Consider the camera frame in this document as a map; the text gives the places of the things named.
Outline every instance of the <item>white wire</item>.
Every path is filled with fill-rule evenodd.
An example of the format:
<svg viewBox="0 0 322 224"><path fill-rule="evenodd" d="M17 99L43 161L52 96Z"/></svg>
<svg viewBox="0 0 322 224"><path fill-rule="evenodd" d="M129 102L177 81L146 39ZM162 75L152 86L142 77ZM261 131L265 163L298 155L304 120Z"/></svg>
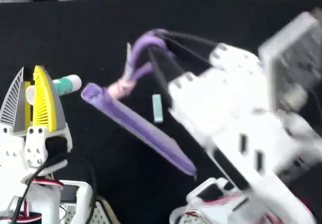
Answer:
<svg viewBox="0 0 322 224"><path fill-rule="evenodd" d="M51 185L51 186L59 187L60 190L63 189L62 185L60 185L58 183L51 183L51 182L47 182L47 181L33 181L32 183L37 184L37 185Z"/></svg>
<svg viewBox="0 0 322 224"><path fill-rule="evenodd" d="M180 217L182 217L184 214L186 213L186 207L182 206L182 207L178 207L176 209L174 209L169 217L169 223L170 224L176 224L176 220Z"/></svg>

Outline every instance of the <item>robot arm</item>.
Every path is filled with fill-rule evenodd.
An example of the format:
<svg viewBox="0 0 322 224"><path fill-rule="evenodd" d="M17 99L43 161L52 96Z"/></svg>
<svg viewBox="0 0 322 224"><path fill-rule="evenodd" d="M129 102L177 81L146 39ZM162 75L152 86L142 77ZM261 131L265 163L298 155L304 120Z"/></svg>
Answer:
<svg viewBox="0 0 322 224"><path fill-rule="evenodd" d="M77 77L78 87L66 79L53 81L48 73L41 66L36 66L32 74L27 68L22 68L13 83L0 110L0 155L1 155L1 176L6 180L1 183L0 216L10 217L19 203L18 197L23 197L27 189L26 182L32 175L48 160L61 153L68 153L72 149L72 139L59 95L78 90L81 86ZM67 160L43 169L38 176L46 178L47 175L65 167ZM55 186L41 186L38 181L32 182L26 195L26 201L22 209L29 203L29 210L42 214L42 223L58 224L60 209L60 190ZM77 198L77 215L74 222L86 221L90 215L90 200L92 199L92 188L79 187ZM38 216L24 217L19 220L36 220Z"/></svg>
<svg viewBox="0 0 322 224"><path fill-rule="evenodd" d="M306 50L311 56L315 53L313 61L308 63L312 64L313 72L305 72L312 75L310 81L299 77L292 82L294 86L300 84L306 89L320 81L319 74L314 73L320 68L320 51L312 52L310 47L320 46L321 27L318 20L310 19L310 22L305 26L310 28L304 30L305 35L299 34L297 39L292 39L304 40L304 49L297 43L290 46L294 47L294 54L300 52L302 57ZM276 50L278 44L274 41L267 45ZM173 117L185 126L233 184L236 181L231 178L235 174L227 173L226 167L230 165L237 170L243 180L237 186L248 199L235 207L199 207L199 211L209 223L215 224L259 223L268 211L277 215L282 223L313 224L314 216L292 193L289 183L321 162L319 146L322 139L296 114L287 113L289 131L285 130L285 123L281 121L285 115L275 108L272 110L272 99L275 100L274 106L276 101L287 102L282 105L283 110L298 111L306 102L306 92L292 91L297 88L281 85L277 77L284 78L285 73L267 71L267 65L262 68L263 63L268 64L267 54L273 52L262 47L261 53L266 56L266 61L259 63L250 53L221 45L210 54L210 62L216 68L210 68L198 77L188 72L169 83ZM272 67L279 69L278 63L273 63L275 66ZM299 66L290 67L291 73L298 74L296 71L302 70L297 69ZM274 74L274 82L266 80L269 73ZM226 218L218 222L218 216L223 212Z"/></svg>

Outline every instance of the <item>screw hole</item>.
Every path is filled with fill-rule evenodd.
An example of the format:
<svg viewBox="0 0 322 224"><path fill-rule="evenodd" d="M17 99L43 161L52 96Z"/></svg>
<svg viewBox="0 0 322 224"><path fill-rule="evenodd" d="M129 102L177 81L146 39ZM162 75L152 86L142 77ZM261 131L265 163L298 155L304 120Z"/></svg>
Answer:
<svg viewBox="0 0 322 224"><path fill-rule="evenodd" d="M212 53L212 56L213 56L214 58L216 58L216 59L220 59L220 56L219 56L218 54L216 54L215 52L214 52L214 53Z"/></svg>
<svg viewBox="0 0 322 224"><path fill-rule="evenodd" d="M191 76L189 73L187 74L187 79L188 79L188 81L190 81L190 82L193 80L193 79L192 79L192 76Z"/></svg>
<svg viewBox="0 0 322 224"><path fill-rule="evenodd" d="M255 108L255 109L253 109L253 113L254 114L262 114L262 113L265 113L265 109L263 109L263 108Z"/></svg>
<svg viewBox="0 0 322 224"><path fill-rule="evenodd" d="M219 44L218 45L218 48L223 50L223 51L226 51L227 50L227 47L224 45L224 44Z"/></svg>
<svg viewBox="0 0 322 224"><path fill-rule="evenodd" d="M182 86L181 84L179 83L179 81L175 81L175 85L180 89Z"/></svg>
<svg viewBox="0 0 322 224"><path fill-rule="evenodd" d="M296 167L301 167L301 163L300 163L298 160L295 160L295 161L293 162L293 164L294 164L294 166L296 166Z"/></svg>
<svg viewBox="0 0 322 224"><path fill-rule="evenodd" d="M244 154L247 150L248 137L246 134L239 135L239 151Z"/></svg>
<svg viewBox="0 0 322 224"><path fill-rule="evenodd" d="M256 169L258 172L264 169L264 153L262 151L256 151Z"/></svg>
<svg viewBox="0 0 322 224"><path fill-rule="evenodd" d="M283 170L281 174L282 175L289 175L290 174L290 171L289 170Z"/></svg>

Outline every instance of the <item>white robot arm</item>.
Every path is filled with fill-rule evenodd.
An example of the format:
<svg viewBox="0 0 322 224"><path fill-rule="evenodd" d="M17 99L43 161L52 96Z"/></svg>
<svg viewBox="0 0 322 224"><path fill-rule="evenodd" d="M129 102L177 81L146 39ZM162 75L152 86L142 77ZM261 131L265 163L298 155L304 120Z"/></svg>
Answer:
<svg viewBox="0 0 322 224"><path fill-rule="evenodd" d="M297 21L303 22L303 15L299 18ZM289 113L289 108L278 106L275 109L279 101L289 100L289 104L294 103L293 109L299 110L306 102L307 92L290 98L289 92L281 89L285 97L278 99L282 85L276 82L276 76L283 78L285 75L271 70L278 67L276 62L270 62L275 60L272 54L282 54L276 48L290 46L304 37L303 34L306 34L304 40L301 38L304 50L297 44L296 53L310 51L308 30L298 30L294 36L294 28L313 28L313 46L320 45L319 20L308 18L307 13L304 18L306 25L292 22L280 33L283 39L287 38L285 31L292 27L291 42L278 44L276 41L280 42L281 37L275 36L273 42L266 43L266 48L262 46L260 52L265 57L261 61L247 51L219 44L209 57L214 67L198 77L187 72L169 83L173 100L170 113L241 193L232 201L216 205L200 204L197 191L213 183L205 182L190 193L188 205L194 206L196 201L194 209L209 224L316 223L311 211L292 193L288 184L322 161L322 139L302 117ZM314 71L310 74L311 79L320 80ZM228 172L231 167L236 172Z"/></svg>
<svg viewBox="0 0 322 224"><path fill-rule="evenodd" d="M77 82L72 84L67 78ZM26 182L38 168L55 156L72 150L59 95L78 90L81 83L78 77L67 78L60 79L64 84L53 81L41 66L35 67L32 78L32 73L24 67L8 90L0 110L0 174L5 176L5 181L1 182L1 223L11 222L18 197L24 196ZM65 184L78 186L75 218L69 223L86 223L93 195L91 186L78 181L57 182L49 177L66 165L67 160L63 159L38 174L29 187L18 222L41 219L46 224L62 223L60 190Z"/></svg>

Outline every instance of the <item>red wire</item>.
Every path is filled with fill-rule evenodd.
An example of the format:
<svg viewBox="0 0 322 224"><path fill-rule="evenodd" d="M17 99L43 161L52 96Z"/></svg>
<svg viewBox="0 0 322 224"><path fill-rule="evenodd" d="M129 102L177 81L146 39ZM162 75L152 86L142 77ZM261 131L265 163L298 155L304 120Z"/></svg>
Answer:
<svg viewBox="0 0 322 224"><path fill-rule="evenodd" d="M17 221L33 221L41 217L41 214L31 216L31 217L19 217Z"/></svg>
<svg viewBox="0 0 322 224"><path fill-rule="evenodd" d="M28 217L28 213L27 213L27 207L28 207L28 202L25 200L25 205L24 205L24 215L25 217Z"/></svg>
<svg viewBox="0 0 322 224"><path fill-rule="evenodd" d="M239 195L240 195L240 193L235 193L233 195L220 196L217 200L205 200L204 202L208 203L208 204L212 204L212 203L216 204L216 203L220 202L221 200L233 199L233 197L238 197ZM195 211L187 211L186 212L186 214L192 215L192 216L195 216L194 215L195 213L196 213ZM279 217L274 217L269 214L266 214L265 217L268 218L274 224L283 224L283 221ZM258 224L263 223L263 221L264 221L264 219L261 219Z"/></svg>
<svg viewBox="0 0 322 224"><path fill-rule="evenodd" d="M35 182L39 181L39 182L46 182L48 184L57 184L57 185L61 185L61 186L64 186L63 183L61 183L60 181L58 180L48 180L48 179L39 179L39 178L35 178L34 179Z"/></svg>

